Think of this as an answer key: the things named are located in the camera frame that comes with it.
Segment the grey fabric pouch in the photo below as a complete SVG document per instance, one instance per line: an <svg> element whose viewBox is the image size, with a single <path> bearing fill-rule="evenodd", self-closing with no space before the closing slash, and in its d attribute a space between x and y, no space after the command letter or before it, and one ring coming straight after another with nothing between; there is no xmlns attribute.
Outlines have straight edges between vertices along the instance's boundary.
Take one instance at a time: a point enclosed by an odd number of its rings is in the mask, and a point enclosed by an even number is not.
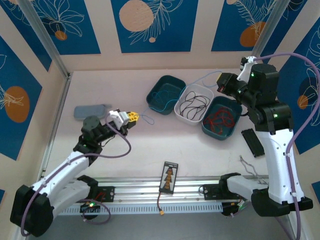
<svg viewBox="0 0 320 240"><path fill-rule="evenodd" d="M79 105L74 108L73 117L77 121L82 121L87 117L96 116L98 119L103 119L111 104L94 104L94 105Z"/></svg>

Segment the teal plastic bin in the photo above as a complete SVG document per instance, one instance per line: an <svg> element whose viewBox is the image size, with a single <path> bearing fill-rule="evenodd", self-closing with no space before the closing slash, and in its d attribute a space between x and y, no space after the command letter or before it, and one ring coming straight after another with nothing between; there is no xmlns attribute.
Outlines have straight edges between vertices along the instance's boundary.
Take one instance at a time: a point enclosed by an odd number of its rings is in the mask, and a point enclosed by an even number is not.
<svg viewBox="0 0 320 240"><path fill-rule="evenodd" d="M162 115L169 115L186 86L183 80L172 75L160 77L146 96L148 107Z"/></svg>
<svg viewBox="0 0 320 240"><path fill-rule="evenodd" d="M233 134L242 112L242 106L235 100L217 96L212 100L201 122L201 129L216 140L226 140Z"/></svg>

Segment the white plastic bin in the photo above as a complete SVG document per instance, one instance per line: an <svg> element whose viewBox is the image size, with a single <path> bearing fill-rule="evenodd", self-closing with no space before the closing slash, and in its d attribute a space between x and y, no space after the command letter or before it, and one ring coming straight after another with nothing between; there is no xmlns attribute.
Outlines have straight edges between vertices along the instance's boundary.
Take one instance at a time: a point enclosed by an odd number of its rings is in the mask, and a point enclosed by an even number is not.
<svg viewBox="0 0 320 240"><path fill-rule="evenodd" d="M212 90L193 83L181 93L173 110L180 121L195 126L204 119L213 99Z"/></svg>

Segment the black ridged tray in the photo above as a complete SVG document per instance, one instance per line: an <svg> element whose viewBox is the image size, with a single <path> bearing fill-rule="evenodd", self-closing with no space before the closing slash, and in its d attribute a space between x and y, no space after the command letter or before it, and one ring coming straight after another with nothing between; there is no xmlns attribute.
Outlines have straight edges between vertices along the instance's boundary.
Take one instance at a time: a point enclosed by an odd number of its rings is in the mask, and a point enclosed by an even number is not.
<svg viewBox="0 0 320 240"><path fill-rule="evenodd" d="M252 128L243 130L241 134L255 158L265 155L264 148Z"/></svg>

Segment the black card with orange figure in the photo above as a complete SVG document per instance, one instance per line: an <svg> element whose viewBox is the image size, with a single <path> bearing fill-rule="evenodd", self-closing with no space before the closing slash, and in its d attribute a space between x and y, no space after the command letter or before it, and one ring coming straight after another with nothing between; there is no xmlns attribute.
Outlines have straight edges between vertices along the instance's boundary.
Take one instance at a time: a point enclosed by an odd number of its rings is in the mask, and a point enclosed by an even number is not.
<svg viewBox="0 0 320 240"><path fill-rule="evenodd" d="M165 161L160 179L159 192L173 194L179 165Z"/></svg>

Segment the lead with yellow connector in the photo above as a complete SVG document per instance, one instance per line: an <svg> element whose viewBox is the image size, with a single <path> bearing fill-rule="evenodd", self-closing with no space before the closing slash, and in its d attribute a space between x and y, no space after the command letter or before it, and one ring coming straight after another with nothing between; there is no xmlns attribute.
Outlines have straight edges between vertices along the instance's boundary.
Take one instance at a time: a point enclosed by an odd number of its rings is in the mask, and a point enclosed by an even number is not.
<svg viewBox="0 0 320 240"><path fill-rule="evenodd" d="M163 216L165 214L165 212L162 210L162 208L160 207L160 197L161 197L161 192L159 192L158 194L158 197L157 197L157 201L156 201L156 206L157 206L157 209L159 211L159 214L161 216Z"/></svg>

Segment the aluminium side rail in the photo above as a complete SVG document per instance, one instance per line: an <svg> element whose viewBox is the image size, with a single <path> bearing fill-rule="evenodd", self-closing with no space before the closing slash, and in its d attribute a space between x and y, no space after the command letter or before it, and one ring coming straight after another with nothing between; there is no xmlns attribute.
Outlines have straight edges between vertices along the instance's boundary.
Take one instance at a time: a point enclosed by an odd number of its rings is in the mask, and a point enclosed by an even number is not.
<svg viewBox="0 0 320 240"><path fill-rule="evenodd" d="M58 104L57 110L54 115L54 122L53 122L52 130L50 132L49 140L46 145L44 154L42 156L42 160L41 160L41 164L39 167L39 171L38 171L36 180L41 180L44 177L44 174L46 173L48 162L50 160L50 155L51 155L52 148L54 145L55 137L57 134L59 122L61 119L61 115L62 115L64 106L65 106L66 98L67 98L68 91L70 88L72 75L73 75L72 72L68 74L68 77L66 78L66 82L63 85L62 94L60 96L59 104Z"/></svg>

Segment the aluminium corner post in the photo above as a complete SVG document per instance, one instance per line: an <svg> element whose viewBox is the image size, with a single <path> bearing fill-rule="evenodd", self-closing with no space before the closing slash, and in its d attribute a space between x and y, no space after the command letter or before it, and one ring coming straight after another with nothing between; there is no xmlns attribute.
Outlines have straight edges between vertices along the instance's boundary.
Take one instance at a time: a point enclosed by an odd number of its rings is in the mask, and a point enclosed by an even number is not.
<svg viewBox="0 0 320 240"><path fill-rule="evenodd" d="M273 10L271 11L268 20L260 34L253 50L251 56L256 57L255 61L259 61L258 57L261 56L264 48L266 47L270 37L272 36L277 24L279 23L283 13L285 12L287 6L291 0L277 0Z"/></svg>
<svg viewBox="0 0 320 240"><path fill-rule="evenodd" d="M65 64L63 63L53 40L51 39L49 33L47 32L44 24L42 23L40 17L38 16L31 2L29 0L16 0L16 1L21 11L23 12L25 18L29 22L33 31L35 32L37 38L39 39L44 49L50 56L51 60L55 63L61 75L65 79L68 79L70 76L70 73L67 70Z"/></svg>

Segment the aluminium rail frame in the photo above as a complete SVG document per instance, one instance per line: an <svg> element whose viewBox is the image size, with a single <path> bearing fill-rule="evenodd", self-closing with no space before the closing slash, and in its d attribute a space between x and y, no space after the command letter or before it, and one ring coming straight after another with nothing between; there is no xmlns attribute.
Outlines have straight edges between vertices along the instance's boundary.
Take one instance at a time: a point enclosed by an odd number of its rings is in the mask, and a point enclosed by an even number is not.
<svg viewBox="0 0 320 240"><path fill-rule="evenodd" d="M174 193L162 193L159 199L164 204L203 203L204 197L199 192L204 184L217 184L219 176L178 176ZM136 205L157 203L160 177L97 177L99 186L114 186L113 205Z"/></svg>

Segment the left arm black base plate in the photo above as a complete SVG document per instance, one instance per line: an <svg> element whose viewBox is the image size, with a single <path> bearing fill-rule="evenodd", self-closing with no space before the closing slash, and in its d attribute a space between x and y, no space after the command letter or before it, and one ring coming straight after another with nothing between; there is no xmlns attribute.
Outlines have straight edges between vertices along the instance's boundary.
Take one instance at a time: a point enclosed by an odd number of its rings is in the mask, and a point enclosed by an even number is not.
<svg viewBox="0 0 320 240"><path fill-rule="evenodd" d="M96 186L89 191L86 199L96 200L102 203L112 203L115 197L114 186Z"/></svg>

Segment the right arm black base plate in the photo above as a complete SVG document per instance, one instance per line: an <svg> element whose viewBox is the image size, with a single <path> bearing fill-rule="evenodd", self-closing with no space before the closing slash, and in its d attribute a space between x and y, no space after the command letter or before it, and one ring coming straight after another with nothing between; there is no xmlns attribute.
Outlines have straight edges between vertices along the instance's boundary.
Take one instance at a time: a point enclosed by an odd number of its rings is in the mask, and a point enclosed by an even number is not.
<svg viewBox="0 0 320 240"><path fill-rule="evenodd" d="M219 184L204 184L202 188L206 201L225 199Z"/></svg>

